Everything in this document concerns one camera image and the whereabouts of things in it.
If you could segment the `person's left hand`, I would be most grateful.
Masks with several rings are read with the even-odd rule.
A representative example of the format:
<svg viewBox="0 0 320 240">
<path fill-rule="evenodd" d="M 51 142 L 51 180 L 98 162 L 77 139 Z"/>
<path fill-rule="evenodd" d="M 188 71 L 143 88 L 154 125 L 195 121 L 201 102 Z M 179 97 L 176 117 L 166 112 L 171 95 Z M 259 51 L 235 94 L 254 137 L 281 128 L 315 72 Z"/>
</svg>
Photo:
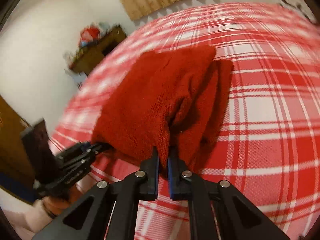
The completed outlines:
<svg viewBox="0 0 320 240">
<path fill-rule="evenodd" d="M 76 186 L 73 186 L 67 192 L 66 198 L 48 196 L 42 199 L 42 204 L 46 213 L 48 213 L 50 217 L 55 218 L 76 202 L 81 196 L 82 192 Z"/>
</svg>

